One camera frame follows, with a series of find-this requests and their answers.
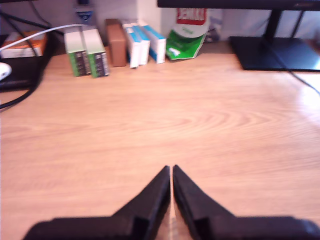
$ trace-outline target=box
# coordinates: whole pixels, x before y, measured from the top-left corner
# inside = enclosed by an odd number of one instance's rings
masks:
[[[151,26],[143,20],[139,20],[141,30],[150,39],[150,56],[156,61],[157,64],[162,64],[166,59],[166,44],[167,39],[156,32]]]
[[[30,35],[37,33],[37,31],[27,31],[27,32],[23,32],[23,33],[26,37],[28,37]],[[6,40],[4,41],[4,43],[1,47],[4,47],[4,46],[9,45],[11,43],[14,43],[22,38],[23,37],[19,33],[12,32],[6,38]],[[42,34],[42,35],[36,36],[34,38],[31,38],[29,41],[32,44],[37,55],[42,56],[44,54],[45,49],[46,49],[47,35]],[[29,46],[29,44],[26,41],[21,42],[15,46],[9,47],[5,50],[2,50],[0,52],[0,54],[3,59],[27,58],[27,57],[34,57],[35,56],[35,53],[33,52],[32,48]]]
[[[105,47],[102,43],[98,29],[84,28],[83,40],[89,58],[91,74],[94,78],[108,76],[109,67]]]
[[[126,20],[121,22],[125,30],[130,68],[137,68],[140,64],[141,41],[133,30],[131,23],[128,23]]]
[[[65,52],[68,54],[75,77],[91,73],[87,52],[78,27],[66,28],[64,31]]]
[[[135,34],[138,36],[141,47],[140,47],[140,65],[146,65],[149,59],[149,48],[150,48],[150,39],[147,35],[142,31],[138,23],[132,23],[132,29]]]
[[[127,41],[124,30],[118,19],[105,20],[105,32],[107,43],[110,49],[112,65],[123,67],[127,64]]]

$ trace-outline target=small cardboard box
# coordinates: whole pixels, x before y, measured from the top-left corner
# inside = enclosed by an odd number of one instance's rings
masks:
[[[69,56],[75,77],[91,73],[87,52],[78,27],[67,28],[64,32],[65,51]]]
[[[88,29],[84,30],[82,33],[92,76],[94,78],[108,76],[110,71],[106,49],[102,43],[98,29]]]
[[[105,20],[105,32],[110,49],[112,65],[123,67],[127,64],[126,36],[118,19]]]

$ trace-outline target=white box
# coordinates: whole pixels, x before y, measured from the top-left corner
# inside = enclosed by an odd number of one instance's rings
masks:
[[[134,33],[138,36],[141,47],[140,47],[140,65],[146,65],[149,59],[149,48],[150,48],[150,39],[147,35],[142,31],[141,27],[138,23],[132,23],[132,29]]]
[[[143,20],[139,20],[141,30],[150,39],[150,56],[156,61],[157,64],[162,64],[166,59],[166,44],[167,39],[156,32],[151,26]]]
[[[122,27],[125,31],[126,42],[128,46],[128,57],[130,62],[130,68],[137,68],[140,65],[140,53],[141,53],[141,41],[135,31],[133,26],[128,21],[123,20]]]

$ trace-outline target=wood grain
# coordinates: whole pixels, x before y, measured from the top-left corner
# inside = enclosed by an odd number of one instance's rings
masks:
[[[174,164],[236,215],[320,225],[319,96],[288,73],[242,70],[226,46],[204,47],[96,79],[53,57],[37,91],[1,113],[1,239],[54,217],[111,215]],[[299,76],[320,88],[319,74]],[[171,234],[159,239],[186,239],[175,216],[171,204]]]

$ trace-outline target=monitor stand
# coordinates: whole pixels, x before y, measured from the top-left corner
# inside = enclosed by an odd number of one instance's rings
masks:
[[[231,36],[231,46],[244,70],[284,71],[270,48],[291,71],[320,72],[320,56],[298,38],[275,37],[281,10],[272,10],[268,26],[261,37]]]

